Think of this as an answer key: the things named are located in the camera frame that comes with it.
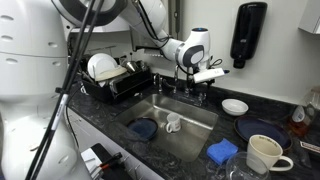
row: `sink basin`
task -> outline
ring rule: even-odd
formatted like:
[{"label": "sink basin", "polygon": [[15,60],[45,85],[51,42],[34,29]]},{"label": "sink basin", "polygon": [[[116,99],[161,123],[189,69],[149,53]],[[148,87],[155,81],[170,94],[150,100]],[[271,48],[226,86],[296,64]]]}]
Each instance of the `sink basin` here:
[{"label": "sink basin", "polygon": [[[167,133],[165,130],[166,117],[171,112],[182,116],[181,129],[175,133]],[[119,114],[116,120],[126,126],[131,120],[140,117],[152,118],[158,124],[158,131],[150,140],[151,143],[185,162],[194,161],[198,157],[218,119],[218,115],[213,112],[153,94]]]}]

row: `white cup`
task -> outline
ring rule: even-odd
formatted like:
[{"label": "white cup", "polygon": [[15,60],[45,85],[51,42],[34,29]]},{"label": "white cup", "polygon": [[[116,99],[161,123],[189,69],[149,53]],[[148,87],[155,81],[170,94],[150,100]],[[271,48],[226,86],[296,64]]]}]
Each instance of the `white cup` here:
[{"label": "white cup", "polygon": [[166,130],[168,133],[177,132],[181,129],[180,115],[177,113],[170,113],[167,116],[168,124],[166,125]]},{"label": "white cup", "polygon": [[[270,171],[288,171],[293,167],[293,161],[282,156],[282,147],[273,139],[264,135],[253,135],[248,143],[248,156],[257,156],[260,158]],[[278,160],[284,160],[289,163],[287,167],[273,167]]]}]

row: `dark countertop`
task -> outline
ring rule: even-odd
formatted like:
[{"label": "dark countertop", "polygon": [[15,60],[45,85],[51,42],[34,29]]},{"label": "dark countertop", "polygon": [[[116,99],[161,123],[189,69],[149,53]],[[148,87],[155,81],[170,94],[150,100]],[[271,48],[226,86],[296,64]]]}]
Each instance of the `dark countertop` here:
[{"label": "dark countertop", "polygon": [[[77,91],[70,101],[69,107],[164,179],[216,179],[215,174],[219,166],[206,155],[206,150],[210,145],[220,142],[223,138],[238,146],[239,151],[246,150],[247,142],[241,139],[233,128],[235,117],[226,114],[222,109],[221,102],[224,99],[242,100],[249,106],[247,115],[273,121],[284,128],[287,117],[292,114],[295,108],[292,104],[211,88],[202,108],[217,113],[219,115],[218,122],[198,158],[193,162],[183,162],[165,150],[141,140],[136,134],[114,120],[117,114],[149,95],[157,93],[157,88],[152,86],[145,89],[142,95],[128,98],[117,104],[106,104]],[[163,93],[163,95],[171,96],[170,93]],[[312,127],[302,140],[319,146],[319,129],[320,126]],[[271,172],[272,179],[313,179],[307,151],[300,147],[297,137],[292,136],[292,139],[293,146],[287,156],[294,161],[294,167],[286,172]]]}]

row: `soap dispenser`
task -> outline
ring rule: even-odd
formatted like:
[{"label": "soap dispenser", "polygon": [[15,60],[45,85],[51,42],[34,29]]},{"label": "soap dispenser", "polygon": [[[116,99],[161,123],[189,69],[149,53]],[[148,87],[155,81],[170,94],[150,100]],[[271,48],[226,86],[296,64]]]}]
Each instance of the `soap dispenser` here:
[{"label": "soap dispenser", "polygon": [[246,60],[254,56],[267,7],[265,2],[250,2],[239,7],[230,52],[234,68],[242,69]]}]

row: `dark blue plate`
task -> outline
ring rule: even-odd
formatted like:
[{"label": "dark blue plate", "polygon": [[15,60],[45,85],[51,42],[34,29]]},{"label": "dark blue plate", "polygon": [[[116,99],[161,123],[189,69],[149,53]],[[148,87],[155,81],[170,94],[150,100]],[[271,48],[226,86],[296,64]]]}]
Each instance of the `dark blue plate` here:
[{"label": "dark blue plate", "polygon": [[158,130],[157,122],[147,117],[134,119],[127,124],[127,127],[147,140],[153,138]]},{"label": "dark blue plate", "polygon": [[241,116],[235,120],[234,128],[246,141],[252,135],[261,134],[277,141],[284,151],[292,145],[291,137],[283,128],[257,117]]}]

